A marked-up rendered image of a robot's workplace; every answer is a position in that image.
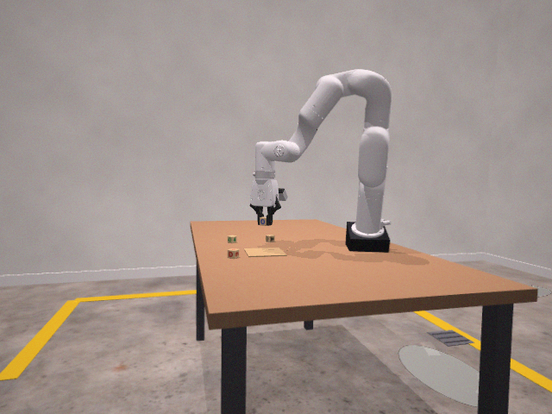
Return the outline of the tan flat mat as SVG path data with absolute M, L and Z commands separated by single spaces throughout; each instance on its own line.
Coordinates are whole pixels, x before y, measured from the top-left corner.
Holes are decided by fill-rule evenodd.
M 280 248 L 244 248 L 248 257 L 287 256 Z

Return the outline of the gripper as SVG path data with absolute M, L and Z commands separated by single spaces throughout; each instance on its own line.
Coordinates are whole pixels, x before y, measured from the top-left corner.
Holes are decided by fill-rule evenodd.
M 273 206 L 275 206 L 273 208 Z M 260 225 L 260 217 L 263 217 L 263 207 L 267 207 L 267 226 L 273 224 L 273 214 L 280 209 L 279 188 L 277 179 L 254 179 L 251 189 L 251 204 L 258 214 L 257 222 Z

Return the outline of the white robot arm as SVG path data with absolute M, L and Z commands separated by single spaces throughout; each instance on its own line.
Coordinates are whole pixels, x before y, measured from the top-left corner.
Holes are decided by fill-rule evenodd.
M 367 105 L 359 149 L 357 226 L 354 223 L 352 231 L 361 237 L 379 237 L 384 234 L 384 226 L 392 223 L 381 219 L 389 148 L 391 86 L 378 73 L 363 69 L 328 76 L 333 78 L 324 76 L 317 81 L 315 91 L 299 112 L 298 127 L 289 141 L 256 143 L 253 176 L 256 179 L 275 179 L 275 161 L 296 161 L 311 144 L 318 127 L 341 96 L 364 97 Z

